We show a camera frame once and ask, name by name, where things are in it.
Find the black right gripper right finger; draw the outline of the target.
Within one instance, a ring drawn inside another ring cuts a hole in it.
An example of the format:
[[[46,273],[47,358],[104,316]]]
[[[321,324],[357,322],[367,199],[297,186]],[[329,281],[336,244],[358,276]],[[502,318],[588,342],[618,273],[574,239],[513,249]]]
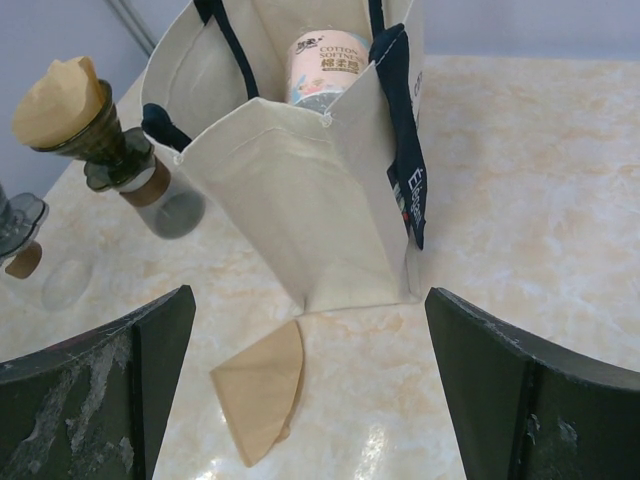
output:
[[[444,288],[425,301],[469,479],[636,479],[639,375],[504,322]]]

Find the olive green coffee dripper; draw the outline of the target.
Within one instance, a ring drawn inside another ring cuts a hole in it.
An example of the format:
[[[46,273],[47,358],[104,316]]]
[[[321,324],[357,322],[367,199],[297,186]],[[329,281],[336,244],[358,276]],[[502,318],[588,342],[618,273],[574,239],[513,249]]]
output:
[[[141,127],[123,131],[112,87],[99,80],[105,102],[98,114],[79,133],[51,147],[32,147],[40,153],[84,162],[87,186],[95,192],[119,189],[147,170],[155,169],[154,147]]]

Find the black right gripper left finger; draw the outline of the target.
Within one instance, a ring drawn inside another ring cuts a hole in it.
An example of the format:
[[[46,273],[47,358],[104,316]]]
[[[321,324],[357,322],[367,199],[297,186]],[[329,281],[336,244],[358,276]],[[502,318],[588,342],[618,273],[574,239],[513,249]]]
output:
[[[194,318],[183,285],[3,362],[2,478],[152,478]]]

